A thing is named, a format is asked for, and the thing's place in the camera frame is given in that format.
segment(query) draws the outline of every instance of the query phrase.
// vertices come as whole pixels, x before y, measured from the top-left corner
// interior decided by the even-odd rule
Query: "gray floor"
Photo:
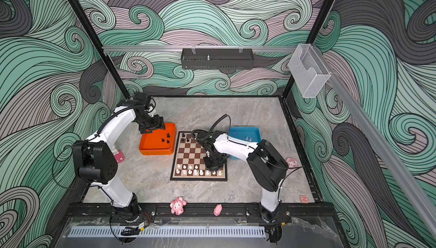
[[[232,126],[257,126],[262,139],[269,140],[283,158],[294,158],[301,166],[278,98],[156,98],[156,110],[166,122],[174,122],[177,131],[209,129],[223,114],[232,117]],[[228,118],[216,129],[227,131]],[[117,175],[138,196],[139,202],[171,202],[178,196],[196,203],[259,202],[261,187],[251,169],[242,160],[228,159],[227,182],[170,181],[173,155],[144,156],[139,150],[141,134],[131,123],[116,142],[125,161]],[[306,176],[298,169],[283,183],[280,198],[286,203],[299,203],[300,196],[313,202]],[[90,188],[85,203],[109,202],[106,196]]]

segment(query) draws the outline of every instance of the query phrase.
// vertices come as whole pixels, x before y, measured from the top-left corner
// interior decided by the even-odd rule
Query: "white mesh file holder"
[[[303,98],[315,98],[330,78],[321,51],[311,44],[298,44],[288,63]]]

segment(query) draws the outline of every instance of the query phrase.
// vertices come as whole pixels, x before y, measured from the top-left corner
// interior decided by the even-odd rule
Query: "chessboard frame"
[[[180,134],[183,132],[191,132],[191,131],[178,131],[177,133],[177,140],[176,140],[176,148],[174,149],[174,158],[173,158],[173,164],[171,167],[171,175],[170,175],[170,181],[209,181],[209,182],[226,182],[227,181],[227,162],[224,164],[225,166],[225,178],[203,178],[203,179],[198,179],[198,178],[194,178],[193,177],[185,177],[185,178],[174,178],[173,174],[174,174],[174,167],[175,167],[175,163],[177,160],[177,153],[178,153],[178,149],[179,149],[179,140],[180,140]]]

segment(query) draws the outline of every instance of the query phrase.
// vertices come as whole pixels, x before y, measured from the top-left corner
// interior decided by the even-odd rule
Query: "black vertical post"
[[[95,33],[94,29],[92,28],[92,25],[88,20],[88,18],[86,17],[86,14],[84,13],[84,10],[79,3],[79,0],[68,0],[68,2],[70,3],[71,7],[73,8],[73,11],[77,15],[77,18],[79,19],[80,23],[82,23],[85,32],[88,34],[88,37],[91,39],[92,44],[94,44],[100,57],[102,58],[103,63],[106,65],[107,69],[111,73],[113,79],[115,80],[116,84],[120,88],[124,97],[129,99],[130,94],[126,86],[124,85],[123,80],[121,80],[121,77],[118,75],[115,65],[113,64],[110,57],[104,53],[102,48],[103,44],[101,43],[99,37],[97,36],[97,33]]]
[[[312,30],[307,37],[306,44],[313,44],[317,35],[324,24],[325,19],[327,18],[328,13],[330,12],[331,7],[333,6],[334,0],[324,0],[323,5],[321,6],[321,10],[315,19],[315,23],[313,24]],[[285,90],[283,91],[283,98],[286,98],[291,91],[292,85],[294,84],[294,79],[290,78],[288,83],[286,84]]]

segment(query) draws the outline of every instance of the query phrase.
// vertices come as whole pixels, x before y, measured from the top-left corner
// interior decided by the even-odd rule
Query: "pink toy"
[[[221,214],[221,211],[222,211],[222,205],[218,204],[214,209],[214,215],[218,216],[219,214]]]
[[[186,205],[186,201],[183,201],[183,197],[178,197],[175,201],[172,201],[170,204],[171,213],[176,213],[176,215],[180,215],[183,213],[183,206]]]

